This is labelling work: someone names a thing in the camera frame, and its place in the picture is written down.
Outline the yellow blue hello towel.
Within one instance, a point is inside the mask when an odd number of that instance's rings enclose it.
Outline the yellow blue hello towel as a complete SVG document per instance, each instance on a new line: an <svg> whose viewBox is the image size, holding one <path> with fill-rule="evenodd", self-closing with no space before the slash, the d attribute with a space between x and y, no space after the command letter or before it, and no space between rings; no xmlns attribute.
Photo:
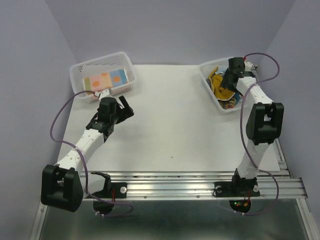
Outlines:
<svg viewBox="0 0 320 240"><path fill-rule="evenodd" d="M219 71L219 67L215 67L206 79L211 91L218 101L223 103L232 101L233 104L237 104L241 97L238 93L232 92L221 86L224 72Z"/></svg>

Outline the orange plush towel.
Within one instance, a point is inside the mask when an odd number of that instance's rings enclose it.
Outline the orange plush towel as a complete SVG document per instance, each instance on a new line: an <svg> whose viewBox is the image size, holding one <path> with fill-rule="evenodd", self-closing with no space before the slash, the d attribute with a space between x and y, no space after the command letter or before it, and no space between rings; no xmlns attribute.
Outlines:
<svg viewBox="0 0 320 240"><path fill-rule="evenodd" d="M123 68L87 76L83 79L84 90L93 92L101 92L127 83L129 83L129 78Z"/></svg>

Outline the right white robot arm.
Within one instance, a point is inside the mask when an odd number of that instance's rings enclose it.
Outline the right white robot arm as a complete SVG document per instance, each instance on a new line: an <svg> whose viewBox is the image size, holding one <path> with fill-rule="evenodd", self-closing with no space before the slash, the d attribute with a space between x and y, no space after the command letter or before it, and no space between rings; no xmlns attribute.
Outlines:
<svg viewBox="0 0 320 240"><path fill-rule="evenodd" d="M228 68L223 76L223 88L243 96L242 107L251 108L246 124L240 124L244 156L236 168L231 181L216 182L217 197L245 197L260 195L257 173L269 146L280 137L284 105L271 100L259 86L254 73L246 69L243 57L228 60Z"/></svg>

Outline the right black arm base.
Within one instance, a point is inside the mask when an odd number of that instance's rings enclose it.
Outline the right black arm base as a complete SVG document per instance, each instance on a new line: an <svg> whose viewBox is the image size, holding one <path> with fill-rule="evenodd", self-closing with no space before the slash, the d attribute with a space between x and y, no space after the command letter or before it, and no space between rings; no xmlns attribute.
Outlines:
<svg viewBox="0 0 320 240"><path fill-rule="evenodd" d="M218 198L259 197L260 191L254 191L254 185L241 184L235 186L231 181L216 181L213 193Z"/></svg>

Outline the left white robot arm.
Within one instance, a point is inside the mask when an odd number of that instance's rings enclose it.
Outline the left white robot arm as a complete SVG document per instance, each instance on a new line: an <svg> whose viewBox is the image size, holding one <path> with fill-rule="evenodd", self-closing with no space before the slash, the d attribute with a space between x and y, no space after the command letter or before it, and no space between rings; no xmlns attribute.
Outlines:
<svg viewBox="0 0 320 240"><path fill-rule="evenodd" d="M42 171L41 203L58 209L75 212L82 200L90 195L89 181L80 180L80 173L87 171L87 162L113 133L115 125L134 115L124 96L100 98L96 114L76 144L61 140L71 150L54 165L48 164Z"/></svg>

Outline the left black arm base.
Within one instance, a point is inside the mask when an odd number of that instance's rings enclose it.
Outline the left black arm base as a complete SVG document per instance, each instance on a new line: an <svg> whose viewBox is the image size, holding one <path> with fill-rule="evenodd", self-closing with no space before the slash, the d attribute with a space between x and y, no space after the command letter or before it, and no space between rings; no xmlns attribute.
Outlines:
<svg viewBox="0 0 320 240"><path fill-rule="evenodd" d="M126 199L128 184L113 181L108 173L93 171L89 175L88 190L100 199Z"/></svg>

